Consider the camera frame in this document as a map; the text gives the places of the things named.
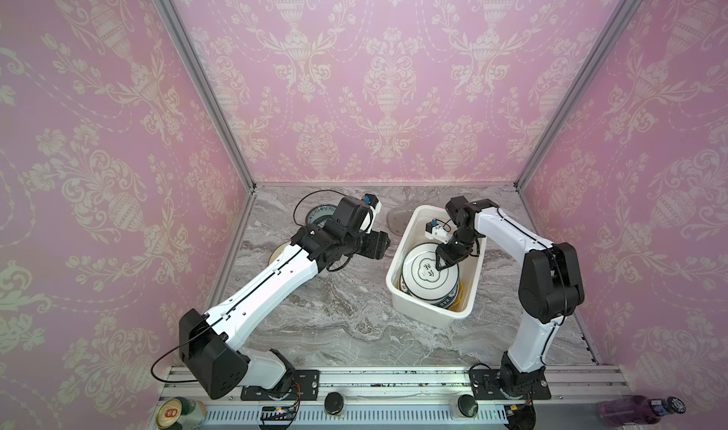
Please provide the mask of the cream plate with leaf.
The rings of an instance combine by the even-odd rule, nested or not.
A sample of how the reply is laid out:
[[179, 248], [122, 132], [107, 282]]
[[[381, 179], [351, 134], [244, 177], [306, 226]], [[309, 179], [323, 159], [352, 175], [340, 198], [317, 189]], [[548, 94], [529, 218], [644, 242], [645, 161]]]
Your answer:
[[282, 255], [282, 253], [284, 253], [284, 251], [286, 251], [286, 248], [288, 248], [288, 246], [290, 246], [290, 243], [289, 242], [284, 242], [281, 245], [279, 245], [271, 253], [271, 255], [270, 255], [269, 259], [268, 259], [268, 264], [269, 265], [273, 264]]

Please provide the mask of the yellow polka dot plate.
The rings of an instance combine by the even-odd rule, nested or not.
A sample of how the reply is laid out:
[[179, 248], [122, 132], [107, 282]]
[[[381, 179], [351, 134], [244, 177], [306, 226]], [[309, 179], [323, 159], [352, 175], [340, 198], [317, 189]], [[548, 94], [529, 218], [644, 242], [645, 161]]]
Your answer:
[[464, 285], [462, 284], [462, 282], [459, 282], [458, 288], [457, 288], [457, 295], [456, 295], [455, 299], [453, 299], [449, 308], [452, 311], [456, 311], [459, 308], [459, 305], [461, 304], [463, 297], [464, 297]]

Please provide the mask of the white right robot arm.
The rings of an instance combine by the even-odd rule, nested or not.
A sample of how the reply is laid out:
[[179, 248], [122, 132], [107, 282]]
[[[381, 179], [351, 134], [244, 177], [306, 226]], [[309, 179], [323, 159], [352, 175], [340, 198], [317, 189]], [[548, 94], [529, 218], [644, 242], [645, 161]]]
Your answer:
[[502, 393], [520, 398], [545, 379], [546, 354], [566, 318], [585, 300], [576, 248], [552, 242], [507, 216], [498, 204], [466, 197], [446, 204], [454, 230], [435, 250], [435, 268], [447, 270], [470, 256], [477, 240], [492, 240], [521, 265], [519, 303], [524, 314], [500, 362]]

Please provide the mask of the small dark green plate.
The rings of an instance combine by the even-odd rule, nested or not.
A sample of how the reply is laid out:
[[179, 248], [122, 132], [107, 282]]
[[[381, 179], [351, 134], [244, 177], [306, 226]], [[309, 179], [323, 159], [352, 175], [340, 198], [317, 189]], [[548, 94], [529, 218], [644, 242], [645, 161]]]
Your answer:
[[320, 204], [319, 206], [315, 206], [307, 213], [305, 223], [324, 227], [326, 221], [331, 219], [336, 210], [337, 206], [334, 204]]

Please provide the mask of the white plastic bin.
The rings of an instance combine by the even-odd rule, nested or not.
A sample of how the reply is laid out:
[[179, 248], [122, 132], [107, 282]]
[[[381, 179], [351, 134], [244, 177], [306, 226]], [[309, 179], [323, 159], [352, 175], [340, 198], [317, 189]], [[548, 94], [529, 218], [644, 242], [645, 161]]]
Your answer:
[[[435, 248], [449, 238], [454, 226], [447, 212], [435, 206], [418, 206], [402, 236], [386, 276], [392, 306], [402, 314], [436, 328], [470, 316], [474, 307], [486, 240], [480, 240], [480, 253], [443, 270], [435, 268]], [[458, 283], [464, 285], [464, 297], [456, 311], [449, 307], [457, 295]]]

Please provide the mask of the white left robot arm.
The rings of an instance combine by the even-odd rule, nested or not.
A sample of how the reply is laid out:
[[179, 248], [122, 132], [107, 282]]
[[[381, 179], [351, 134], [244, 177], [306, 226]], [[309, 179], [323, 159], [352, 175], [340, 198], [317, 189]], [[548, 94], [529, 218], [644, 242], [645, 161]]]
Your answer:
[[248, 350], [248, 337], [288, 295], [340, 259], [383, 259], [391, 242], [373, 230], [377, 196], [343, 197], [323, 224], [303, 225], [282, 253], [232, 297], [179, 321], [180, 360], [208, 397], [221, 399], [237, 386], [288, 392], [295, 369], [278, 350]]

